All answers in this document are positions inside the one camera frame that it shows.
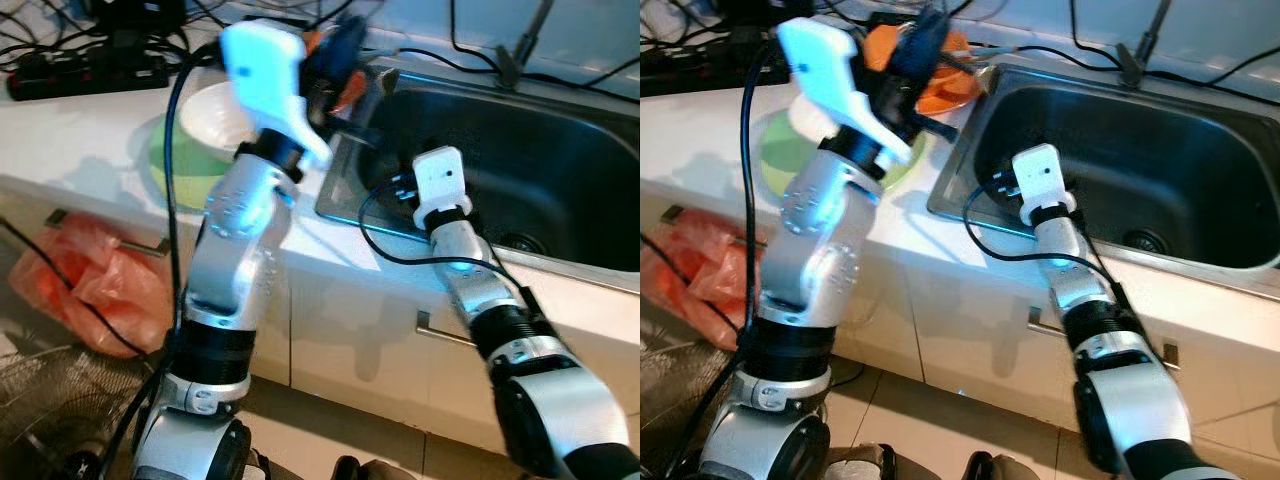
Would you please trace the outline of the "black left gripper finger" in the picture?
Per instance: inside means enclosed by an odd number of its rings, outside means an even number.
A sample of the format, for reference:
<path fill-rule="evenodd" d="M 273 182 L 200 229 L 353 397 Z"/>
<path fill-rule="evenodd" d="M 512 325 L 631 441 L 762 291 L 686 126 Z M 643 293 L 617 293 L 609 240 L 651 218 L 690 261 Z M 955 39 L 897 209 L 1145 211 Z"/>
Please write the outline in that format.
<path fill-rule="evenodd" d="M 344 15 L 330 36 L 330 82 L 346 86 L 358 69 L 362 44 L 367 36 L 364 15 Z"/>
<path fill-rule="evenodd" d="M 305 59 L 306 86 L 332 86 L 328 73 L 330 35 L 310 35 L 305 38 L 307 55 Z"/>
<path fill-rule="evenodd" d="M 879 70 L 888 76 L 906 77 L 910 68 L 906 65 L 908 40 L 913 32 L 913 26 L 881 26 L 879 27 Z"/>
<path fill-rule="evenodd" d="M 937 68 L 948 33 L 948 14 L 938 8 L 920 10 L 905 42 L 905 77 L 925 83 Z"/>

